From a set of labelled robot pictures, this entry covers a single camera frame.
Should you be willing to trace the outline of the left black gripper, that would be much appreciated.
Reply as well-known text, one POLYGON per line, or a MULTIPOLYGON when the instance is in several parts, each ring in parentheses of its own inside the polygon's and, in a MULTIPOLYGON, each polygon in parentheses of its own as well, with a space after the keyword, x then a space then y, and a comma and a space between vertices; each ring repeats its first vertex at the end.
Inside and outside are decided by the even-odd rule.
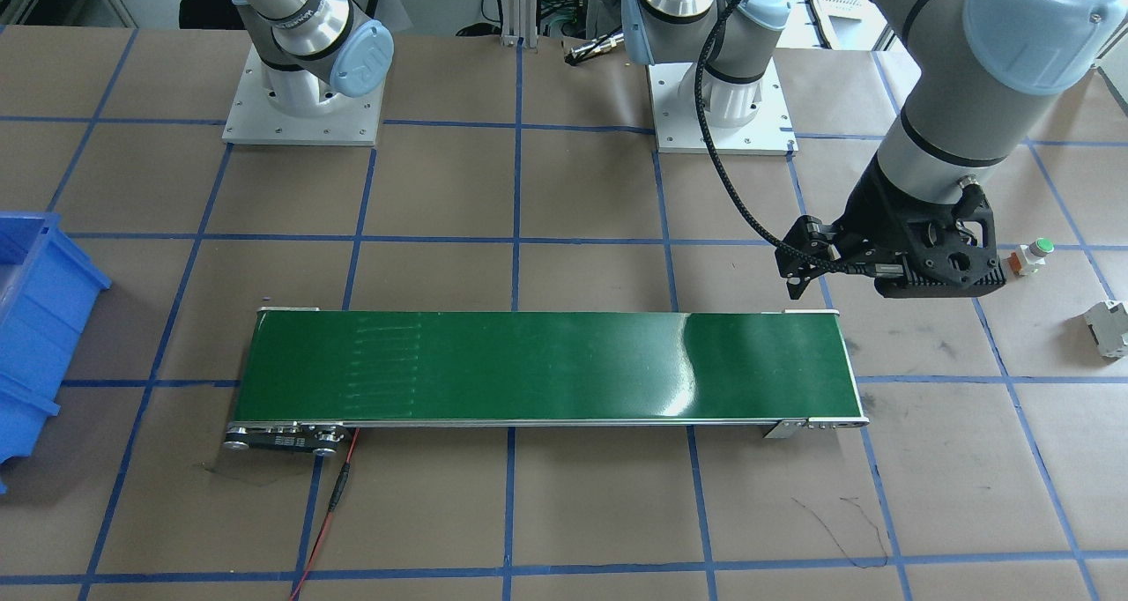
POLYGON ((871 160, 841 216, 823 224, 797 216, 775 250, 791 300, 801 299, 825 273, 876 276, 876 266, 898 267, 874 281, 882 297, 984 297, 1006 284, 994 215, 982 187, 958 188, 955 204, 936 204, 895 187, 871 160))

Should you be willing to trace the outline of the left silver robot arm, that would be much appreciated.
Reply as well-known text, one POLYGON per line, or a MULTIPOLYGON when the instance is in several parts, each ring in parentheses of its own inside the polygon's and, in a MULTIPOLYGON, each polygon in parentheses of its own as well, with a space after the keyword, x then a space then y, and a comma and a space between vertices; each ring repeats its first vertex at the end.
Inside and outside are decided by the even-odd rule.
MULTIPOLYGON (((851 273, 882 297, 984 297, 1004 286, 987 176, 1087 74, 1125 0, 870 0, 920 76, 831 223, 797 216, 775 247, 792 299, 851 273)), ((784 152, 772 58, 793 0, 620 0, 634 63, 651 76, 662 151, 784 152)))

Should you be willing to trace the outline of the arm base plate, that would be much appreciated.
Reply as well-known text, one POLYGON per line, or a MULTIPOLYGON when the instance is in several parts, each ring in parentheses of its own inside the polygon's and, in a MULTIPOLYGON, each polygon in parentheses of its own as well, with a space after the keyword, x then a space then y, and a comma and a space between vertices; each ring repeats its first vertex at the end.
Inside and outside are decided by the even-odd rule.
MULTIPOLYGON (((666 63, 647 67, 649 95, 660 152, 705 154, 694 111, 694 67, 666 63)), ((728 83, 705 72, 702 98, 710 135, 721 154, 787 154, 797 151, 790 112, 776 63, 769 60, 761 79, 728 83)))
POLYGON ((305 70, 275 70, 252 48, 223 126, 233 145, 374 147, 384 83, 361 98, 334 92, 305 70))

